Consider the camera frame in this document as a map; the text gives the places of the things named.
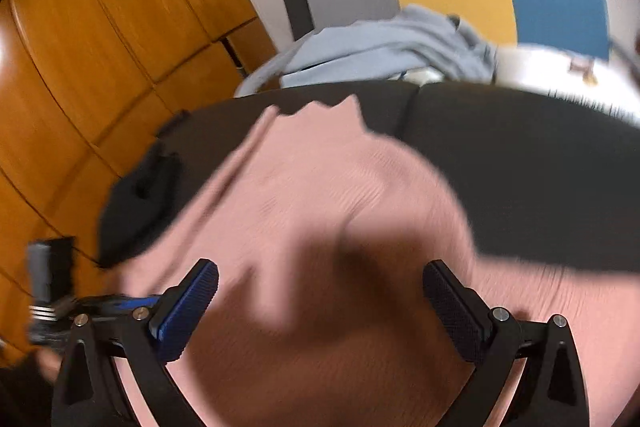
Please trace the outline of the pink knit sweater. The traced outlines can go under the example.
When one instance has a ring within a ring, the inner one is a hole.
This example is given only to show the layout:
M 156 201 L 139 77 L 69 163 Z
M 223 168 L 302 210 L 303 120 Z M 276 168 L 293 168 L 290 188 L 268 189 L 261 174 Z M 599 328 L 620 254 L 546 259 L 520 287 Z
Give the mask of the pink knit sweater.
M 118 272 L 127 295 L 220 283 L 169 375 L 209 426 L 434 426 L 473 367 L 423 294 L 440 259 L 490 307 L 566 318 L 593 426 L 639 389 L 639 280 L 481 255 L 456 195 L 356 98 L 269 107 L 168 229 Z

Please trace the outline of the black bed cover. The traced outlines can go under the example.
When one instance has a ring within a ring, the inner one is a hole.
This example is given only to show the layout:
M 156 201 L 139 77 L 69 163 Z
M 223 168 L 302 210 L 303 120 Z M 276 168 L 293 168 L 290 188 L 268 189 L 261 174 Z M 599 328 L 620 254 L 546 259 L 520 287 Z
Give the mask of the black bed cover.
M 483 253 L 576 269 L 639 268 L 639 131 L 557 98 L 474 83 L 357 81 L 267 91 L 184 110 L 111 191 L 103 269 L 150 246 L 237 148 L 262 111 L 356 96 L 366 126 L 447 178 Z

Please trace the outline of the white printed pillow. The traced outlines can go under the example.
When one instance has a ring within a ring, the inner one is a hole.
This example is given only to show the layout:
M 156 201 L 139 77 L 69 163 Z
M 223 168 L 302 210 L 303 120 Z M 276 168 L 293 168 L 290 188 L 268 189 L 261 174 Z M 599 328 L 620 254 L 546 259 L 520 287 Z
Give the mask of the white printed pillow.
M 492 74 L 481 83 L 557 98 L 639 126 L 639 89 L 605 61 L 538 44 L 475 52 Z

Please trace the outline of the light blue garment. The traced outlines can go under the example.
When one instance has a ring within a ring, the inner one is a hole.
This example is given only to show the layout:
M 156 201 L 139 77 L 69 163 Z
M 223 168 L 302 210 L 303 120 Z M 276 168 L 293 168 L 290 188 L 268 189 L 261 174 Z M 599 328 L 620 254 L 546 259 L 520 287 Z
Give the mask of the light blue garment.
M 497 48 L 465 20 L 410 4 L 389 20 L 360 20 L 311 31 L 252 72 L 235 96 L 273 80 L 285 88 L 398 80 L 426 70 L 445 80 L 490 83 Z

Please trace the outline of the wooden wardrobe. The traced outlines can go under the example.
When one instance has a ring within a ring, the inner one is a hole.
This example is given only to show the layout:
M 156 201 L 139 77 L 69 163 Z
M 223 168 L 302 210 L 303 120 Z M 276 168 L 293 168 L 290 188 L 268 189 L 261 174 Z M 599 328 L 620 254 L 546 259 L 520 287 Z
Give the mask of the wooden wardrobe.
M 3 363 L 29 349 L 27 244 L 75 236 L 80 291 L 98 291 L 111 186 L 162 124 L 274 52 L 250 0 L 1 0 Z

